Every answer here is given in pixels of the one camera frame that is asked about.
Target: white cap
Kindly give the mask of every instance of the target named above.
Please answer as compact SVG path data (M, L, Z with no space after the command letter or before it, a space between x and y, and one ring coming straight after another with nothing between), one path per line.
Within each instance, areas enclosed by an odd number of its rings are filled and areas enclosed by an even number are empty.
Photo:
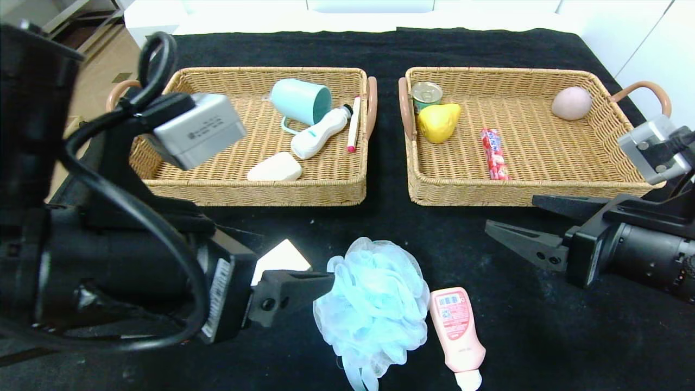
M480 376L480 371L474 369L473 371L457 372L454 374L456 376L456 383L458 383L461 391L476 391L480 384L482 384L482 376Z

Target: black tablecloth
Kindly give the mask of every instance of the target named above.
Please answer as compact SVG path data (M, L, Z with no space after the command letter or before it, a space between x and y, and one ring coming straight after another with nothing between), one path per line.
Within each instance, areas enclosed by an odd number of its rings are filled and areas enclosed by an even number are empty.
M367 198L342 208L206 208L263 252L289 238L314 265L357 237L388 239L420 262L431 289L463 286L487 356L482 390L685 390L695 384L695 311L604 275L587 290L541 271L484 233L493 218L560 234L572 222L531 208L420 207L407 192L397 81L413 66L541 67L593 72L620 88L578 36L547 30L211 34L177 37L179 67L360 67L379 83ZM644 119L627 100L633 124ZM383 390L456 390L430 325L428 341L392 366ZM309 309L273 330L215 346L126 355L64 354L0 370L16 390L348 390Z

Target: wicker basket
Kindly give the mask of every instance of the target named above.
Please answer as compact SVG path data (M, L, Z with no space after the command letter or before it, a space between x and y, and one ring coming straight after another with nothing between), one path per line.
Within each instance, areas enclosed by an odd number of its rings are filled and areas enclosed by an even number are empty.
M251 167L290 151L291 134L282 131L282 115L268 100L273 84L294 78L323 84L333 105L351 104L361 96L357 153L348 153L348 132L331 137L313 158L297 160L299 180L250 182ZM165 93L225 94L246 126L247 135L195 169L165 163L143 139L134 141L130 162L158 196L184 198L201 206L348 206L366 196L367 150L377 111L377 83L356 68L203 67L174 74ZM295 129L301 124L292 123Z
M461 105L452 137L428 142L416 130L411 86L439 84L442 103ZM550 112L556 94L580 86L593 97L585 118L565 121ZM410 198L420 205L531 206L534 194L642 196L645 183L617 138L632 125L616 102L637 87L651 88L670 114L670 102L653 83L641 82L611 96L591 73L473 67L415 67L399 80ZM489 179L480 141L484 128L499 129L512 180Z

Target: squeeze bottle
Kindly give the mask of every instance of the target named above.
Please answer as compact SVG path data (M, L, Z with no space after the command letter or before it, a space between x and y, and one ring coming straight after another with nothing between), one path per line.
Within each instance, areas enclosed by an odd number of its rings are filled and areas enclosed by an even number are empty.
M342 130L352 115L352 107L344 104L329 111L321 121L292 137L290 147L300 159L308 159L323 148L330 136Z
M430 293L430 315L444 350L444 363L456 376L463 391L475 391L482 383L478 367L485 358L485 348L475 334L473 308L461 287Z

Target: pink egg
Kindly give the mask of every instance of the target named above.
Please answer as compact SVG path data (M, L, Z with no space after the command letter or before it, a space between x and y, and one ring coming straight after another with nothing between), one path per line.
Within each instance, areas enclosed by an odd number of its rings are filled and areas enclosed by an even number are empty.
M570 87L560 91L553 100L553 114L563 120L583 118L591 108L591 95L581 87Z

